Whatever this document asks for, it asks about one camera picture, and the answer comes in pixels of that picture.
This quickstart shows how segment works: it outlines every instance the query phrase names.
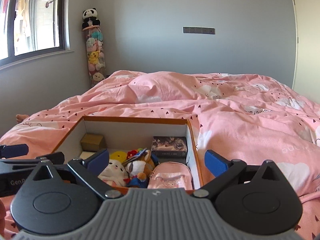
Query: pink duvet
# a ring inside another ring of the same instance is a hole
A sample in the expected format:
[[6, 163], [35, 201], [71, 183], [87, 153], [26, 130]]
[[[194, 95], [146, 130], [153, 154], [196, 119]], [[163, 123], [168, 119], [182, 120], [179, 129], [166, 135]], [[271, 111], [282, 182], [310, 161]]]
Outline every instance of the pink duvet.
[[[320, 105], [273, 78], [255, 75], [118, 71], [82, 96], [33, 114], [0, 144], [26, 143], [34, 158], [51, 152], [82, 115], [189, 119], [205, 182], [203, 157], [212, 149], [248, 164], [273, 159], [303, 202], [296, 232], [320, 233]], [[17, 232], [7, 209], [5, 237]]]

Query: white door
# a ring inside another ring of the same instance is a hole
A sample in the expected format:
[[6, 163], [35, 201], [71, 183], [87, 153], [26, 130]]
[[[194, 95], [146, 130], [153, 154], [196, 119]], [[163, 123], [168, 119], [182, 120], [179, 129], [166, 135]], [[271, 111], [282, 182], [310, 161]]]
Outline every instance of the white door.
[[293, 90], [320, 104], [320, 0], [294, 0], [298, 57]]

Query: window glass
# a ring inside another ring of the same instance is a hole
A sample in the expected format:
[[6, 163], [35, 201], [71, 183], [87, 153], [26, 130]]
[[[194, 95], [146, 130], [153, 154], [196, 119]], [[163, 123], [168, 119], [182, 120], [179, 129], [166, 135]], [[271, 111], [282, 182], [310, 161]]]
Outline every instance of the window glass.
[[0, 0], [0, 59], [8, 57], [7, 23], [9, 0]]
[[59, 47], [58, 0], [17, 0], [15, 55]]

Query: mini backpack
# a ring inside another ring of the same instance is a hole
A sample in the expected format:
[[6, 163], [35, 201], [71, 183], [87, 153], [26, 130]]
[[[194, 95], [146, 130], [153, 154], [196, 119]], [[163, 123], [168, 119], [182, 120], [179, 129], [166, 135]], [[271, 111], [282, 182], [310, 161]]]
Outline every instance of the mini backpack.
[[148, 188], [184, 188], [192, 190], [192, 175], [182, 163], [160, 163], [150, 175]]

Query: gray ridged panel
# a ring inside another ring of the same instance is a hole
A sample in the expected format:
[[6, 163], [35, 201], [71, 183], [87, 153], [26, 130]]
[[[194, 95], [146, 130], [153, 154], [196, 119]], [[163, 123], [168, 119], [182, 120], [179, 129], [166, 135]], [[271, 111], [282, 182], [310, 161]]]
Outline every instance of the gray ridged panel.
[[105, 200], [85, 226], [60, 236], [20, 232], [14, 240], [302, 240], [294, 230], [255, 236], [224, 222], [207, 199], [183, 189], [135, 189], [120, 199]]

